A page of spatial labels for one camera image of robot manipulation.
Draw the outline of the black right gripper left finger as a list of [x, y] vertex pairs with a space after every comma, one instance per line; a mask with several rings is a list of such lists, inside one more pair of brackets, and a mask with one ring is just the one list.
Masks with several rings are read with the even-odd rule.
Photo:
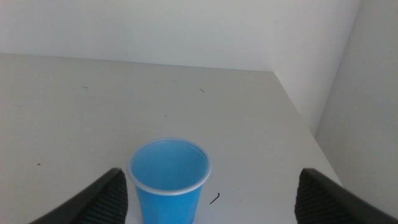
[[80, 193], [32, 223], [124, 224], [127, 210], [125, 174], [120, 168], [112, 168]]

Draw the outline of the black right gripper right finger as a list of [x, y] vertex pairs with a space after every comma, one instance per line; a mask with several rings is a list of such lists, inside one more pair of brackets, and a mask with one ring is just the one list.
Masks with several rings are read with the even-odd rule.
[[294, 212], [300, 224], [397, 224], [396, 218], [313, 168], [300, 173]]

